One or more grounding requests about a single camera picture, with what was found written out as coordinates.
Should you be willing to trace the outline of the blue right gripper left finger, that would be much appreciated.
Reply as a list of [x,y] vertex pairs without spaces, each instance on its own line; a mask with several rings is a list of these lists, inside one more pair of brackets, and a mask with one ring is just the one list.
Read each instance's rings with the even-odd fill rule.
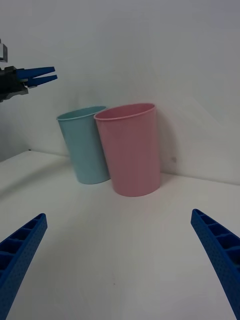
[[7,318],[47,228],[40,213],[0,243],[0,319]]

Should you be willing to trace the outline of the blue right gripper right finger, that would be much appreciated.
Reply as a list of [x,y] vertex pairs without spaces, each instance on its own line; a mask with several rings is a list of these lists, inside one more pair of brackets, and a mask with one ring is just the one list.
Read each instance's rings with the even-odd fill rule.
[[240,319],[240,238],[198,209],[192,211],[190,223]]

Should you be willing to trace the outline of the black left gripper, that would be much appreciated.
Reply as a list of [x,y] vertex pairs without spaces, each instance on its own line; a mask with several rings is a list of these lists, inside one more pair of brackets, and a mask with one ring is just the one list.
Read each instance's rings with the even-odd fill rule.
[[15,96],[27,95],[28,89],[20,80],[27,80],[26,86],[28,88],[35,88],[37,86],[57,80],[56,74],[43,76],[53,73],[55,68],[53,66],[30,68],[30,69],[16,69],[14,66],[8,66],[0,70],[0,102],[9,100]]

